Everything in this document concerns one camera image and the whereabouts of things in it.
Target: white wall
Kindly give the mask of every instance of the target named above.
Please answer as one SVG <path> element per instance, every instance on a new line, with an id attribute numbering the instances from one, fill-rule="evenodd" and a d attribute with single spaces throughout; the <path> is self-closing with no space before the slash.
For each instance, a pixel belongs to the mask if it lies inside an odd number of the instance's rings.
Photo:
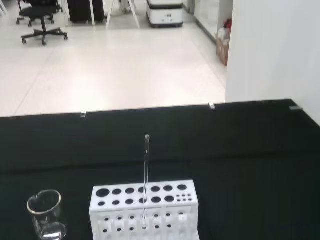
<path id="1" fill-rule="evenodd" d="M 226 102 L 288 98 L 320 124 L 320 0 L 234 0 Z"/>

